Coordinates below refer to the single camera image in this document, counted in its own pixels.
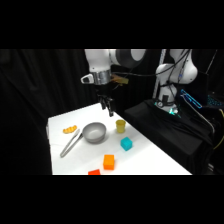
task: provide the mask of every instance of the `cyan cube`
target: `cyan cube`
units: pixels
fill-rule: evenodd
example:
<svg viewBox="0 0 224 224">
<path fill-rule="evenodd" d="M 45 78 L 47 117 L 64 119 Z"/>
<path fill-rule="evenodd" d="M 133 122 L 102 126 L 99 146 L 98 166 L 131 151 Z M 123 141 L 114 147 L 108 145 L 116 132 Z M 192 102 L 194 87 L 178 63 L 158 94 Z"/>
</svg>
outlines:
<svg viewBox="0 0 224 224">
<path fill-rule="evenodd" d="M 125 151 L 132 148 L 132 141 L 127 137 L 121 140 L 121 146 Z"/>
</svg>

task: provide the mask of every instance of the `orange block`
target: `orange block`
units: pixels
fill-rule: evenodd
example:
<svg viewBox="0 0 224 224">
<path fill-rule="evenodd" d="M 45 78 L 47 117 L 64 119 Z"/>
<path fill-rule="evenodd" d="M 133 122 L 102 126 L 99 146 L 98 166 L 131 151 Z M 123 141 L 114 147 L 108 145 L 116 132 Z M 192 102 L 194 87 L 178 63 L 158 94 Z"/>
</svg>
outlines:
<svg viewBox="0 0 224 224">
<path fill-rule="evenodd" d="M 105 170 L 114 170 L 114 155 L 105 155 L 103 167 Z"/>
<path fill-rule="evenodd" d="M 94 171 L 90 171 L 89 176 L 100 176 L 100 170 L 94 170 Z"/>
</svg>

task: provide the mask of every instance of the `white table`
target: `white table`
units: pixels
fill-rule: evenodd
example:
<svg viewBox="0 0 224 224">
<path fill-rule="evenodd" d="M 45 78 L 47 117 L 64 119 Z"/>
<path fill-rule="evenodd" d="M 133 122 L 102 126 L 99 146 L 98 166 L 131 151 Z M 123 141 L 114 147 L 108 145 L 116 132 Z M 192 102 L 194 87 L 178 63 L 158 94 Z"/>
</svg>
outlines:
<svg viewBox="0 0 224 224">
<path fill-rule="evenodd" d="M 190 175 L 130 124 L 127 123 L 124 134 L 118 134 L 115 123 L 119 119 L 122 118 L 116 113 L 110 118 L 108 111 L 103 111 L 100 104 L 50 118 L 48 124 L 53 174 L 88 175 L 89 171 L 100 169 L 102 175 Z M 60 153 L 74 135 L 63 134 L 63 129 L 77 125 L 82 130 L 92 122 L 101 122 L 107 127 L 104 141 L 90 144 L 82 139 L 61 159 Z M 133 148 L 127 152 L 120 146 L 120 141 L 125 137 L 133 141 Z M 108 154 L 115 156 L 114 171 L 103 169 L 104 155 Z"/>
</svg>

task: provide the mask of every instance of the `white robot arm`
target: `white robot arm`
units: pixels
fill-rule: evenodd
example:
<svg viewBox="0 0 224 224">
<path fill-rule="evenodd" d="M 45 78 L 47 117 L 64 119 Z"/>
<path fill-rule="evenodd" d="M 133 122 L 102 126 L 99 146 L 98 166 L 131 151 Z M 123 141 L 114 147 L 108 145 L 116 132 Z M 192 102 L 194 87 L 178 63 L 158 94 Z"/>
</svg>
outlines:
<svg viewBox="0 0 224 224">
<path fill-rule="evenodd" d="M 175 61 L 175 67 L 174 64 L 162 64 L 156 70 L 156 74 L 162 73 L 157 75 L 160 92 L 156 106 L 169 113 L 177 113 L 174 103 L 177 89 L 173 83 L 190 84 L 197 77 L 198 70 L 192 62 L 192 49 L 171 49 L 170 56 Z"/>
<path fill-rule="evenodd" d="M 102 108 L 107 107 L 110 116 L 113 116 L 116 109 L 109 87 L 111 66 L 134 68 L 143 60 L 146 49 L 85 49 L 85 53 L 90 74 L 84 76 L 81 82 L 95 85 Z"/>
<path fill-rule="evenodd" d="M 107 107 L 110 116 L 113 116 L 116 109 L 109 87 L 111 66 L 119 65 L 132 69 L 142 62 L 146 49 L 85 49 L 85 53 L 90 74 L 84 76 L 81 81 L 83 84 L 95 85 L 102 108 Z M 160 85 L 156 106 L 167 112 L 176 109 L 174 102 L 177 90 L 173 83 L 189 84 L 195 80 L 198 73 L 192 62 L 191 49 L 171 49 L 170 55 L 175 61 L 175 66 L 163 64 L 156 71 Z"/>
</svg>

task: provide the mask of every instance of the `black background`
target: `black background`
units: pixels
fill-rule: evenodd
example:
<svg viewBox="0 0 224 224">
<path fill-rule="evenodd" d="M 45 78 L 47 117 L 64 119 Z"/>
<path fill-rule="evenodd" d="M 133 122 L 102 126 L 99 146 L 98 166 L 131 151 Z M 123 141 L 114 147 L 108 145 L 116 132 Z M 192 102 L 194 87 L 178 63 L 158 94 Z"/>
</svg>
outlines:
<svg viewBox="0 0 224 224">
<path fill-rule="evenodd" d="M 162 49 L 148 50 L 137 74 L 153 74 L 159 65 Z M 193 62 L 202 72 L 216 49 L 194 49 Z M 165 63 L 172 62 L 167 54 Z M 112 71 L 129 71 L 113 66 Z M 218 49 L 209 70 L 210 90 L 224 95 L 224 50 Z M 95 89 L 82 85 L 88 74 L 83 49 L 1 49 L 1 174 L 51 174 L 46 125 L 57 116 L 97 103 Z M 129 85 L 117 88 L 112 96 L 117 113 L 153 94 L 155 77 L 129 77 Z"/>
</svg>

